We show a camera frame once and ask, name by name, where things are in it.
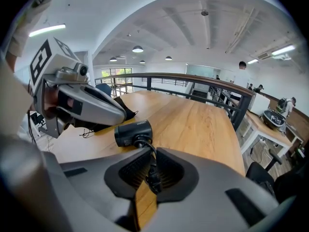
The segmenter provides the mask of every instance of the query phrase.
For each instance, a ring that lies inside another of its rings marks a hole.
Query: floor
[[[236,135],[239,141],[239,145],[242,146],[242,144],[245,142],[245,140],[249,137],[251,131],[249,131],[246,135],[246,137],[242,137],[242,134],[244,133],[245,129],[247,128],[247,121],[244,119],[240,125],[240,127],[238,128]],[[55,138],[48,136],[44,133],[41,132],[41,137],[36,136],[35,140],[37,142],[38,148],[42,151],[49,151],[52,152],[53,151],[53,146],[54,146],[54,141],[56,140]],[[256,139],[253,144],[251,146],[253,146],[255,143],[258,142],[259,139]],[[273,143],[266,139],[266,148],[272,148],[275,150],[275,152],[279,152],[281,146],[279,146],[278,148],[274,148]],[[242,155],[243,157],[243,161],[244,161],[244,166],[245,166],[245,172],[247,172],[250,164],[254,161],[260,163],[263,167],[266,167],[268,165],[268,163],[270,162],[270,158],[269,158],[269,154],[268,154],[268,150],[265,149],[263,150],[263,144],[258,142],[255,146],[254,146],[254,150],[252,155],[250,156],[250,148]],[[283,157],[283,162],[282,165],[279,165],[278,163],[276,163],[270,170],[269,173],[271,174],[271,176],[276,179],[278,176],[288,172],[289,170],[291,170],[291,165],[288,161],[288,159],[284,156]]]

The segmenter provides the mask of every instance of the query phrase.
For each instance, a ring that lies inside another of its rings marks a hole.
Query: chair
[[[266,189],[276,197],[279,203],[282,203],[287,198],[296,195],[302,189],[304,172],[308,164],[306,162],[301,166],[294,167],[289,172],[279,176],[275,181],[268,171],[276,162],[281,165],[282,160],[271,149],[269,150],[269,154],[273,157],[269,165],[264,169],[257,162],[251,163],[246,177]]]
[[[111,96],[112,94],[112,88],[108,86],[106,83],[100,83],[96,85],[96,88],[107,94],[108,96]]]

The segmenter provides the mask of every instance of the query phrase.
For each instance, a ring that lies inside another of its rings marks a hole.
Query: ceiling beam
[[[164,32],[160,31],[160,29],[154,25],[154,24],[147,24],[146,21],[143,20],[137,20],[133,23],[136,27],[139,27],[153,36],[161,39],[165,43],[167,43],[169,46],[176,48],[177,44],[175,41],[173,41],[168,35],[166,35]]]
[[[132,37],[130,37],[130,38],[128,37],[128,39],[126,39],[126,38],[115,38],[115,39],[134,43],[136,45],[146,46],[146,47],[151,48],[151,49],[153,49],[154,51],[157,51],[157,52],[162,50],[162,48],[157,47],[157,46],[155,46],[151,43],[146,43],[146,42],[141,41],[141,40],[134,40]]]
[[[187,39],[188,43],[190,45],[195,45],[195,42],[193,40],[193,36],[179,15],[179,13],[176,11],[175,8],[162,8],[163,11],[171,18],[171,20],[176,24],[176,26],[180,29],[180,31],[183,33],[184,37]]]
[[[249,11],[250,12],[247,11],[247,6],[243,8],[243,14],[239,18],[239,22],[235,29],[233,38],[228,44],[228,48],[225,53],[231,53],[236,48],[242,37],[245,35],[245,32],[248,30],[248,28],[259,13],[259,11],[255,8],[252,8]]]
[[[201,10],[206,10],[208,11],[208,5],[207,1],[199,1]],[[204,19],[204,27],[205,27],[205,37],[206,37],[206,48],[210,49],[211,48],[211,27],[210,27],[210,22],[209,22],[209,15],[208,16],[203,16]]]

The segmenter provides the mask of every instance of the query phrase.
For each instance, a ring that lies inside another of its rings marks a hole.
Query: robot
[[[87,66],[56,38],[46,40],[35,55],[31,86],[35,107],[46,119],[46,134],[57,138],[69,124],[89,128],[126,119],[122,106],[87,84],[86,73]],[[53,111],[44,107],[47,86],[60,94]],[[73,99],[72,107],[67,99]],[[2,138],[5,197],[20,205],[21,217],[30,214],[28,223],[53,232],[269,231],[292,205],[293,197],[279,205],[224,164],[154,148],[150,125],[145,126],[147,122],[116,130],[118,145],[133,144],[136,150],[63,164],[36,145]],[[130,143],[121,140],[124,131],[130,134]],[[143,180],[157,196],[157,212],[141,230],[135,194]]]

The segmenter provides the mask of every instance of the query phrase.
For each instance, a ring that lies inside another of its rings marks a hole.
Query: pendant light
[[[133,48],[132,52],[143,52],[144,49],[140,46],[140,45],[137,45]]]

